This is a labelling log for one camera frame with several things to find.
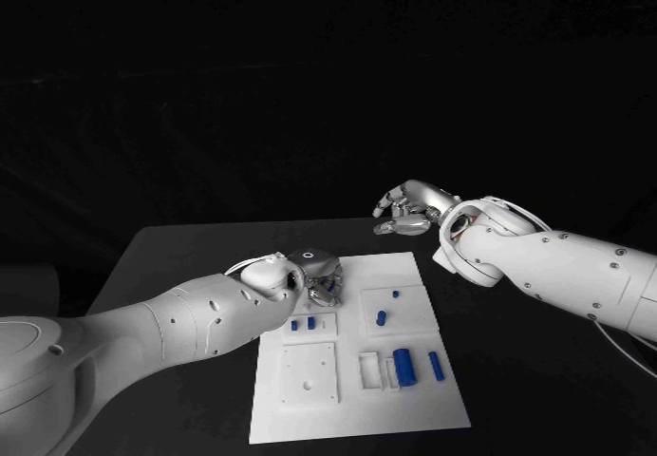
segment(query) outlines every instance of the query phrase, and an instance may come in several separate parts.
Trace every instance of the dark gray table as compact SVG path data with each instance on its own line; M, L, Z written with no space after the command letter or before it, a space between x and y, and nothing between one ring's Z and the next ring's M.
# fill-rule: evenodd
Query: dark gray table
M507 279L486 289L450 274L431 260L437 229L418 237L379 237L372 226L381 221L146 228L89 314L150 299L277 251L316 247L340 257L414 252L473 427L249 446L257 339L131 385L102 409L71 456L657 451L657 381L617 353L591 322L529 299Z

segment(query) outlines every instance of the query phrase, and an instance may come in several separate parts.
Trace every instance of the blue block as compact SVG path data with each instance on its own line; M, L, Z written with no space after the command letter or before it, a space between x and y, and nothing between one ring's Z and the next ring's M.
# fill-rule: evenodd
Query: blue block
M441 363L438 362L438 355L435 351L428 354L428 359L431 360L431 366L434 368L435 379L442 382L445 380L445 375L441 369Z
M412 387L418 383L414 371L414 362L411 361L411 351L398 349L393 351L396 380L401 387Z
M379 315L376 316L376 324L383 326L386 324L386 313L379 311Z

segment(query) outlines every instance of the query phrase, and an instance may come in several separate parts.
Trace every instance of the robotic hand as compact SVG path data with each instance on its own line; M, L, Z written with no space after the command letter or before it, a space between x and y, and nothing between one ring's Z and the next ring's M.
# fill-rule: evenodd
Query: robotic hand
M391 190L373 216L391 205L393 219L373 232L417 236L437 224L441 247L432 258L451 273L484 287L507 276L532 298L657 340L657 256L551 230L503 199L461 201L418 180Z
M280 328L304 290L310 302L339 306L342 286L340 259L304 249L242 261L105 313L0 318L0 454L64 456L137 380Z

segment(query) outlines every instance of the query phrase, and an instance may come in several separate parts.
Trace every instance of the black background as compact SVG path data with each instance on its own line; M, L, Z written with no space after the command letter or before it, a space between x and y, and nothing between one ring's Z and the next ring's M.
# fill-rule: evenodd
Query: black background
M3 262L55 264L82 314L144 226L366 217L408 179L657 251L656 10L6 9Z

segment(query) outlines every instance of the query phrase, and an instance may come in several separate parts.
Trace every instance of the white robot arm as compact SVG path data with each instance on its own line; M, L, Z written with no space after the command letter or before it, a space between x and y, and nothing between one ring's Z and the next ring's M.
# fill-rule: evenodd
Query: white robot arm
M386 194L373 216L391 205L393 220L375 233L417 236L438 224L441 247L432 258L450 272L484 287L507 276L532 298L657 340L657 256L553 231L507 201L461 201L418 180Z
M310 302L339 306L342 285L339 258L304 249L242 261L105 313L0 318L0 454L64 456L137 380L280 328L304 290Z

